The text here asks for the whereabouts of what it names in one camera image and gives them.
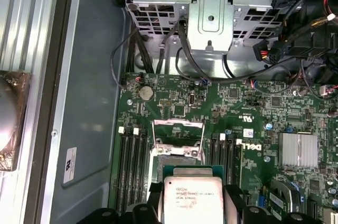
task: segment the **screw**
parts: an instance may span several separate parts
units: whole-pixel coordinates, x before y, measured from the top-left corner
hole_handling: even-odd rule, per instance
[[[191,151],[191,156],[192,157],[197,157],[198,156],[198,152],[197,151]]]
[[[57,130],[53,130],[51,134],[52,134],[52,137],[56,137],[58,135],[58,131]]]
[[[329,194],[336,194],[337,190],[335,188],[329,188],[328,192]]]
[[[291,218],[293,218],[294,220],[298,220],[298,221],[303,220],[302,216],[300,216],[299,214],[292,214]]]
[[[259,213],[259,209],[256,207],[250,207],[249,210],[250,212]]]
[[[264,161],[265,161],[265,162],[270,162],[270,161],[271,161],[270,156],[264,156]]]

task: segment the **ventilation holes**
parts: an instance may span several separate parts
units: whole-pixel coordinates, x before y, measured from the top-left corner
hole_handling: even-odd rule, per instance
[[[271,36],[275,31],[273,27],[257,27],[250,34],[249,39],[265,39]]]
[[[280,25],[283,21],[283,14],[278,13],[279,10],[270,9],[268,11],[258,11],[255,8],[249,9],[244,17],[245,21],[260,22],[260,24]]]
[[[247,31],[239,31],[239,30],[235,30],[233,32],[233,38],[244,38],[246,33],[248,33]]]

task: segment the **silver heatsink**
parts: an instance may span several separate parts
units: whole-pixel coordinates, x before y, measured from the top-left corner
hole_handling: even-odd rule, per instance
[[[280,134],[279,165],[317,168],[317,136],[289,133]]]

